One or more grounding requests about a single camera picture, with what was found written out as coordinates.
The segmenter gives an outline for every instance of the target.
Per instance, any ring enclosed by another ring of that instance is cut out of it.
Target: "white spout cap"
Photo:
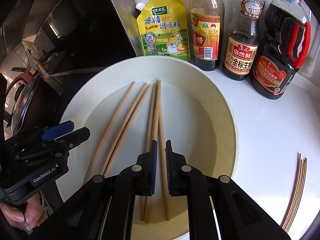
[[[139,11],[142,11],[142,9],[145,7],[146,5],[143,4],[142,2],[138,2],[137,5],[136,5],[136,8],[139,10]]]

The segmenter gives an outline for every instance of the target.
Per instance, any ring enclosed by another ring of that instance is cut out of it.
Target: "metal screw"
[[[182,169],[183,171],[185,171],[185,172],[191,171],[191,167],[190,167],[189,165],[184,165],[184,166],[181,167],[181,169]]]
[[[92,180],[94,183],[100,183],[103,180],[103,177],[101,175],[96,175]]]
[[[226,175],[223,175],[220,177],[221,182],[228,183],[230,181],[230,178]]]
[[[133,165],[131,167],[131,170],[133,171],[141,171],[142,170],[142,167],[140,165]]]

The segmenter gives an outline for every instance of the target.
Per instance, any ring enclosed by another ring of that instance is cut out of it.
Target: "chopsticks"
[[[118,105],[118,107],[117,107],[117,109],[116,109],[113,117],[111,118],[111,121],[109,122],[107,128],[105,129],[103,135],[101,136],[100,141],[99,141],[99,143],[98,143],[98,146],[97,146],[96,150],[94,151],[93,156],[92,156],[92,158],[91,158],[91,161],[90,161],[90,163],[89,163],[87,172],[86,172],[86,174],[85,174],[85,176],[84,176],[84,180],[83,180],[82,186],[83,186],[83,185],[87,182],[87,180],[89,179],[89,176],[90,176],[90,173],[91,173],[92,168],[93,168],[93,166],[94,166],[94,163],[95,163],[95,161],[96,161],[96,159],[97,159],[97,157],[98,157],[98,154],[99,154],[99,152],[100,152],[100,150],[101,150],[101,147],[102,147],[102,145],[103,145],[103,143],[104,143],[104,141],[105,141],[108,133],[110,132],[111,126],[112,126],[113,123],[115,122],[116,117],[118,116],[118,114],[119,114],[119,112],[120,112],[120,109],[122,108],[124,102],[126,101],[127,97],[129,96],[129,94],[130,94],[130,92],[131,92],[131,90],[132,90],[132,88],[133,88],[134,85],[135,85],[135,82],[132,82],[132,84],[131,84],[131,86],[129,87],[128,91],[125,93],[124,97],[123,97],[122,100],[120,101],[120,103],[119,103],[119,105]]]
[[[123,122],[122,122],[122,124],[121,124],[121,126],[120,126],[120,128],[119,128],[119,130],[118,130],[118,133],[117,133],[117,135],[116,135],[116,138],[113,140],[113,143],[112,143],[112,145],[111,145],[111,148],[110,148],[110,150],[109,150],[109,152],[108,152],[108,154],[107,154],[107,156],[106,156],[106,159],[105,159],[105,161],[104,161],[104,163],[103,163],[103,165],[102,165],[102,168],[101,168],[101,171],[100,171],[100,174],[101,174],[101,175],[103,175],[103,174],[105,173],[105,170],[106,170],[107,165],[108,165],[108,163],[109,163],[109,160],[110,160],[110,158],[111,158],[111,156],[112,156],[112,153],[113,153],[113,151],[114,151],[115,148],[116,148],[116,145],[117,145],[117,143],[118,143],[118,140],[120,139],[120,137],[121,137],[121,135],[122,135],[122,133],[123,133],[126,125],[127,125],[127,122],[129,121],[129,119],[130,119],[130,117],[131,117],[131,114],[132,114],[132,112],[134,111],[135,107],[137,106],[137,103],[138,103],[141,95],[143,94],[144,90],[146,89],[146,87],[147,87],[147,83],[145,83],[145,84],[143,85],[143,87],[142,87],[141,90],[139,91],[138,95],[137,95],[136,98],[134,99],[133,103],[131,104],[131,107],[129,108],[126,116],[124,117],[124,120],[123,120]]]
[[[156,83],[156,98],[155,107],[153,112],[153,130],[152,130],[152,140],[157,140],[158,126],[159,126],[159,112],[160,112],[160,93],[161,93],[161,81]],[[146,196],[145,207],[144,207],[144,221],[149,223],[150,221],[150,209],[151,209],[151,196]]]
[[[123,106],[125,100],[127,99],[129,93],[131,92],[135,82],[133,82],[120,101],[113,117],[111,118],[110,123],[108,124],[107,128],[105,129],[100,141],[96,147],[96,150],[92,156],[90,164],[87,169],[87,173],[84,178],[83,184],[88,180],[88,177],[92,171],[94,163],[97,159],[97,156],[102,148],[104,140],[108,135],[111,126],[115,122],[115,119],[120,112],[121,107]],[[111,171],[112,165],[116,159],[117,153],[121,149],[121,146],[136,118],[144,100],[146,99],[149,91],[151,89],[151,85],[147,85],[145,83],[141,90],[139,91],[138,95],[136,96],[135,100],[131,104],[119,130],[112,141],[112,145],[107,153],[106,159],[102,165],[100,174],[104,177],[108,176],[109,172]],[[163,115],[162,115],[162,106],[161,106],[161,81],[157,81],[157,83],[153,84],[153,91],[151,97],[151,104],[150,104],[150,111],[148,116],[148,128],[147,128],[147,138],[146,138],[146,151],[150,151],[151,141],[157,140],[158,132],[160,134],[160,158],[161,158],[161,181],[162,181],[162,192],[164,197],[165,203],[165,220],[170,220],[169,216],[169,190],[168,190],[168,181],[167,181],[167,172],[166,172],[166,156],[165,156],[165,139],[164,139],[164,127],[163,127]],[[140,220],[145,221],[148,223],[150,221],[150,210],[151,210],[151,196],[147,196],[144,198],[140,198],[141,200],[141,212],[140,212]]]
[[[121,133],[121,137],[120,137],[120,139],[119,139],[119,141],[118,141],[118,143],[116,145],[116,148],[114,149],[114,151],[113,151],[113,153],[111,155],[111,158],[110,158],[109,163],[108,163],[108,165],[106,167],[106,170],[103,173],[104,177],[106,177],[109,174],[109,172],[111,170],[111,167],[112,167],[112,165],[113,165],[113,163],[114,163],[114,161],[116,159],[116,155],[117,155],[118,151],[120,150],[120,148],[122,146],[122,143],[124,142],[124,139],[127,136],[128,131],[130,130],[130,128],[131,128],[131,126],[133,124],[134,119],[136,118],[136,116],[137,116],[137,114],[138,114],[138,112],[139,112],[144,100],[146,99],[146,97],[147,97],[147,95],[148,95],[148,93],[149,93],[149,91],[151,89],[151,85],[148,85],[147,88],[146,88],[146,85],[147,85],[147,83],[145,83],[144,86],[141,89],[141,91],[143,92],[143,95],[141,96],[141,98],[140,98],[138,104],[136,105],[132,115],[130,116],[130,119],[129,119],[128,123],[126,124],[123,132]]]
[[[163,127],[161,101],[160,101],[160,113],[159,113],[159,134],[160,134],[160,156],[161,156],[161,176],[162,176],[161,185],[162,185],[162,192],[164,196],[164,214],[165,214],[165,220],[169,221],[170,220],[169,189],[168,189],[167,160],[165,156],[165,139],[164,139],[164,127]]]
[[[153,111],[155,109],[155,99],[156,99],[156,84],[153,84],[150,110],[149,110],[149,118],[148,118],[146,152],[149,152],[150,147],[151,147],[151,130],[152,130]],[[146,203],[146,197],[144,197],[144,196],[140,197],[140,220],[141,221],[144,221],[145,203]]]
[[[287,210],[285,212],[284,218],[280,225],[285,232],[289,231],[292,225],[292,222],[297,214],[298,207],[299,207],[302,193],[303,193],[304,183],[306,180],[306,173],[307,173],[307,158],[302,160],[301,154],[299,154],[293,191],[292,191],[291,198],[290,198]]]

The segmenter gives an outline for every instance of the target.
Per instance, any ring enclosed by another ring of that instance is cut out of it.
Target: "human hand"
[[[35,226],[41,225],[47,218],[47,215],[40,204],[39,194],[28,199],[24,215],[16,207],[4,202],[0,203],[0,208],[9,224],[17,228],[20,228],[19,223],[23,222],[25,220],[24,218],[26,218],[25,226],[27,230],[31,230]]]

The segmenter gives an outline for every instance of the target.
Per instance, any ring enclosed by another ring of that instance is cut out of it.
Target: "white plate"
[[[231,111],[218,88],[193,65],[162,56],[137,57],[119,62],[97,74],[75,95],[61,122],[72,120],[75,129],[86,126],[90,138],[70,151],[69,172],[57,180],[61,197],[66,201],[82,184],[98,141],[109,120],[128,90],[134,86],[122,107],[97,158],[92,176],[100,172],[106,151],[122,120],[144,82],[162,80],[162,108],[165,139],[172,141],[175,152],[205,175],[231,177],[236,169],[236,129]],[[151,93],[147,96],[119,151],[110,176],[136,163],[145,152],[146,127]],[[158,158],[156,192],[152,197],[150,224],[139,221],[136,201],[132,239],[174,239],[188,232],[185,197],[170,198],[170,221],[164,221]]]

